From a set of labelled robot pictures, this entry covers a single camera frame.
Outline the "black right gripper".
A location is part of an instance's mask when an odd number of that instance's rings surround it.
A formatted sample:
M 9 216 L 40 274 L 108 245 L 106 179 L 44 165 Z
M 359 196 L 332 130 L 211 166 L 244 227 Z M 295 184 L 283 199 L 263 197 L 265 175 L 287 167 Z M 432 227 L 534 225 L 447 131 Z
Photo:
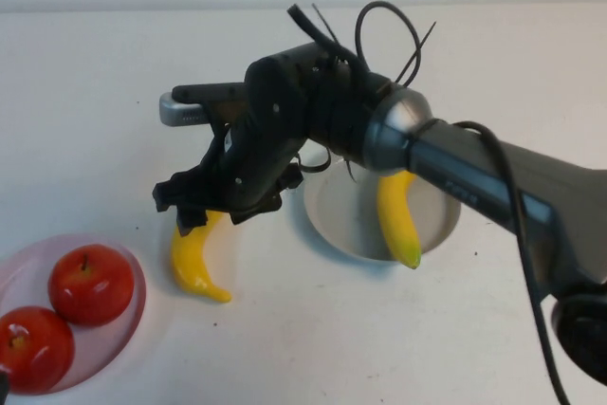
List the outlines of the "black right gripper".
M 178 207 L 181 237 L 207 225 L 204 209 L 231 212 L 232 224 L 239 225 L 281 208 L 278 193 L 266 194 L 305 141 L 308 100 L 301 76 L 300 65 L 266 57 L 248 67 L 242 83 L 173 88 L 172 99 L 203 107 L 214 129 L 202 162 L 153 191 L 158 211 Z

